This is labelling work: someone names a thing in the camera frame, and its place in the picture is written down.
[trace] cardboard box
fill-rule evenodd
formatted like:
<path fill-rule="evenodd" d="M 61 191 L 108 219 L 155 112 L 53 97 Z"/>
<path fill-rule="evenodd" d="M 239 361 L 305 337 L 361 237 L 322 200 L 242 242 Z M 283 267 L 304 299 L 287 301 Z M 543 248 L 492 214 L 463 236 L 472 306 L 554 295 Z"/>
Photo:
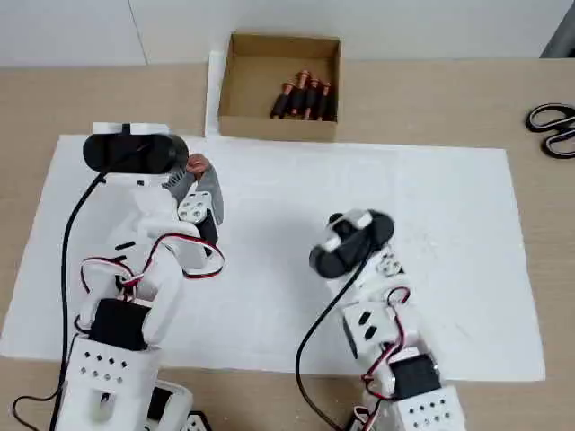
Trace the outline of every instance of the cardboard box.
<path fill-rule="evenodd" d="M 271 119 L 284 82 L 309 70 L 329 82 L 338 109 L 341 43 L 337 39 L 233 33 L 219 103 L 223 136 L 281 141 L 333 141 L 337 121 Z"/>

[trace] black scissors handle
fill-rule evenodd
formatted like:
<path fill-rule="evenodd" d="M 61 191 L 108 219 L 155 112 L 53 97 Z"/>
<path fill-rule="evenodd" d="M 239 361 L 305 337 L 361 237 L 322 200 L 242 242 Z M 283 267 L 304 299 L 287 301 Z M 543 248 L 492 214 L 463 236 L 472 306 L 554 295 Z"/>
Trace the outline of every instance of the black scissors handle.
<path fill-rule="evenodd" d="M 545 123 L 536 122 L 535 117 L 543 112 L 559 112 L 562 117 Z M 573 151 L 558 151 L 553 147 L 558 142 L 575 137 L 575 128 L 571 127 L 572 123 L 575 123 L 575 108 L 562 103 L 546 103 L 545 105 L 537 106 L 529 111 L 525 119 L 525 125 L 531 132 L 557 131 L 557 134 L 549 136 L 541 143 L 541 150 L 555 159 L 575 158 L 575 149 Z"/>
<path fill-rule="evenodd" d="M 571 139 L 575 137 L 575 128 L 565 128 L 561 133 L 557 135 L 549 136 L 541 143 L 541 151 L 547 154 L 549 157 L 553 159 L 573 159 L 575 158 L 575 150 L 573 151 L 557 151 L 553 148 L 553 145 L 561 142 L 566 141 L 567 139 Z"/>
<path fill-rule="evenodd" d="M 560 119 L 552 119 L 546 123 L 537 123 L 535 117 L 543 112 L 559 112 L 563 114 Z M 575 108 L 563 103 L 546 103 L 530 110 L 525 118 L 527 130 L 531 132 L 548 132 L 549 130 L 561 130 L 575 123 Z"/>

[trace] table surface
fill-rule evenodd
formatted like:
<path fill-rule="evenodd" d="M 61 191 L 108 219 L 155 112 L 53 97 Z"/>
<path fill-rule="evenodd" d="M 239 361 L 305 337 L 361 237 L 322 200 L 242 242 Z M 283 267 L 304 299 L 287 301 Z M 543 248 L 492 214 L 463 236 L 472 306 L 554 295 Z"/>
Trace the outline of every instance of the table surface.
<path fill-rule="evenodd" d="M 95 120 L 167 123 L 201 135 L 206 81 L 206 65 L 0 69 L 2 317 L 58 135 L 88 134 Z M 575 165 L 544 157 L 541 137 L 525 130 L 523 117 L 539 103 L 575 101 L 575 61 L 347 62 L 341 81 L 340 141 L 507 149 L 547 380 L 456 386 L 470 431 L 572 430 Z M 0 405 L 23 393 L 51 393 L 57 371 L 53 363 L 0 358 Z M 323 429 L 292 374 L 181 368 L 161 376 L 190 388 L 215 430 Z M 346 420 L 359 400 L 357 379 L 306 379 L 319 404 Z M 22 414 L 46 429 L 51 406 L 23 404 Z M 7 407 L 0 429 L 22 429 Z"/>

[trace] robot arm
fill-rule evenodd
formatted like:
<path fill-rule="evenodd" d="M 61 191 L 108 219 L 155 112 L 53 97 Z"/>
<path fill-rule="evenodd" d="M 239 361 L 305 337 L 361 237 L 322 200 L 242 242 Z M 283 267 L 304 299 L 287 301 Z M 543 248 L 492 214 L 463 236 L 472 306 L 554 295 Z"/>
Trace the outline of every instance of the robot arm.
<path fill-rule="evenodd" d="M 338 304 L 351 352 L 366 370 L 367 418 L 354 415 L 347 429 L 464 431 L 456 391 L 441 382 L 434 343 L 409 303 L 411 282 L 390 245 L 393 234 L 389 216 L 352 210 L 330 218 L 310 254 L 334 295 L 367 259 Z"/>
<path fill-rule="evenodd" d="M 223 205 L 218 210 L 212 205 L 212 193 L 221 199 L 221 192 L 213 167 L 208 179 L 216 182 L 210 190 L 179 185 L 178 178 L 187 178 L 183 141 L 165 135 L 164 128 L 134 126 L 99 125 L 104 133 L 84 145 L 84 159 L 98 170 L 102 160 L 117 159 L 111 153 L 148 143 L 138 161 L 101 185 L 127 187 L 134 205 L 104 241 L 100 256 L 82 263 L 88 296 L 76 324 L 88 335 L 72 349 L 57 431 L 180 431 L 191 424 L 208 429 L 200 427 L 201 416 L 189 413 L 187 389 L 156 380 L 157 344 L 181 303 L 183 279 L 213 276 L 223 267 L 215 221 Z M 169 179 L 159 175 L 163 172 Z M 174 187 L 185 189 L 179 200 Z"/>

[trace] white paper sheet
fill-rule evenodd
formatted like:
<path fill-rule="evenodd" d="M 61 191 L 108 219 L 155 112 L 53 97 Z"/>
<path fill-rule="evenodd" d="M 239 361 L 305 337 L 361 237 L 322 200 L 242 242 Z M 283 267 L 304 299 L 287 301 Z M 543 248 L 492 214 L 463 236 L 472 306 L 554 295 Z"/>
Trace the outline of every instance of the white paper sheet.
<path fill-rule="evenodd" d="M 83 166 L 83 141 L 62 136 L 58 144 L 4 323 L 3 355 L 58 358 L 61 234 L 93 176 Z M 413 301 L 440 347 L 443 375 L 544 378 L 504 151 L 187 142 L 220 176 L 226 220 L 218 245 L 227 266 L 220 277 L 186 282 L 185 301 L 162 344 L 166 365 L 293 372 L 299 341 L 330 300 L 307 265 L 308 253 L 329 214 L 373 207 L 397 222 L 394 245 L 413 277 Z M 103 191 L 96 190 L 72 235 L 72 315 L 84 298 L 74 281 L 77 265 L 121 217 L 122 192 Z M 83 228 L 90 223 L 96 227 Z M 313 338 L 303 370 L 359 373 L 336 315 Z"/>

